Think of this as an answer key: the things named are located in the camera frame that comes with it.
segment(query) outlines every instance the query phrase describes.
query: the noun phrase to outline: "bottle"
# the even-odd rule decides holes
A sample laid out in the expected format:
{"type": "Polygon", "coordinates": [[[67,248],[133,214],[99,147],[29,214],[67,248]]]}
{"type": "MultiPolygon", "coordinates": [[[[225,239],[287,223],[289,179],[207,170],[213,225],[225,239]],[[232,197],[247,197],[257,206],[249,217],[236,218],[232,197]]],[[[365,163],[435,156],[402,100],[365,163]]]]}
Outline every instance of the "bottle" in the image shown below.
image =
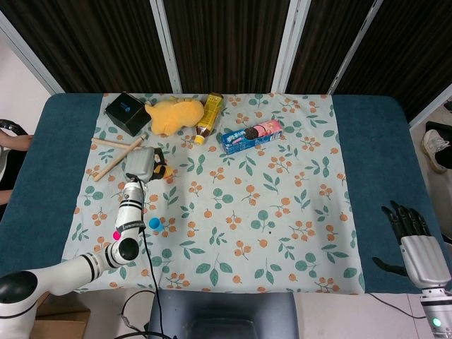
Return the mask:
{"type": "Polygon", "coordinates": [[[207,97],[204,105],[204,115],[196,125],[196,145],[204,144],[204,140],[210,135],[218,112],[221,110],[222,101],[223,96],[221,94],[211,93],[207,97]]]}

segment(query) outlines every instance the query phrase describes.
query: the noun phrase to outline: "blue box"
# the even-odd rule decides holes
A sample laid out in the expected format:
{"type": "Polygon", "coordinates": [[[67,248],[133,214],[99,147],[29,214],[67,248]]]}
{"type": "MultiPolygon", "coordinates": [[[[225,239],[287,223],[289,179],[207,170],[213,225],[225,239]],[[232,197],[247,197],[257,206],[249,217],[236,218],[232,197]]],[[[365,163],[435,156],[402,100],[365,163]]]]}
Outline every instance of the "blue box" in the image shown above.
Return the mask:
{"type": "Polygon", "coordinates": [[[221,144],[226,154],[233,154],[278,139],[282,133],[283,129],[280,122],[270,120],[239,131],[223,134],[221,144]]]}

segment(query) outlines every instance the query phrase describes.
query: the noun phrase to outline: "white wall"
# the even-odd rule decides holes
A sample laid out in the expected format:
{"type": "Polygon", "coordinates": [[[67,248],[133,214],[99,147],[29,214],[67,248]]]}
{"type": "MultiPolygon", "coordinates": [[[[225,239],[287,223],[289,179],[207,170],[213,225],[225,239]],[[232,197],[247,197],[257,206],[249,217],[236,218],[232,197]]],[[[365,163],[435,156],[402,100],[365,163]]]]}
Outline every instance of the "white wall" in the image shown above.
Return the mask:
{"type": "Polygon", "coordinates": [[[12,120],[34,134],[49,97],[0,35],[0,119],[12,120]]]}

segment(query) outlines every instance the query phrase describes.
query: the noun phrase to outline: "stuffed animal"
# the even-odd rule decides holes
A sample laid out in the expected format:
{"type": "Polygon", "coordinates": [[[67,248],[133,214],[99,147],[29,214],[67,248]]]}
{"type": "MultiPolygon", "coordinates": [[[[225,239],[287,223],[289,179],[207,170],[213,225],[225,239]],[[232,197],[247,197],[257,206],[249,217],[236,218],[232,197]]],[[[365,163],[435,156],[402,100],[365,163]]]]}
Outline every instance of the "stuffed animal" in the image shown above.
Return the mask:
{"type": "Polygon", "coordinates": [[[151,131],[167,136],[183,126],[195,126],[204,115],[203,104],[197,100],[164,100],[154,106],[147,102],[145,110],[152,119],[151,131]]]}

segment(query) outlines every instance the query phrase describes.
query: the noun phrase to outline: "person's arm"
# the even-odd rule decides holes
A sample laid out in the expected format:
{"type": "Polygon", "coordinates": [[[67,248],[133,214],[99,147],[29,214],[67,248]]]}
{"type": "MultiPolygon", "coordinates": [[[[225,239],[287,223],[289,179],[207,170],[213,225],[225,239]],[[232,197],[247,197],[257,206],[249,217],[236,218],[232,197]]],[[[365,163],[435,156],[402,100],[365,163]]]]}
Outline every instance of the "person's arm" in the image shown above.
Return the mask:
{"type": "Polygon", "coordinates": [[[0,129],[0,145],[11,150],[28,150],[33,136],[10,136],[0,129]]]}
{"type": "Polygon", "coordinates": [[[11,193],[13,193],[12,189],[6,189],[4,191],[0,191],[0,205],[4,205],[5,203],[8,203],[11,193]]]}

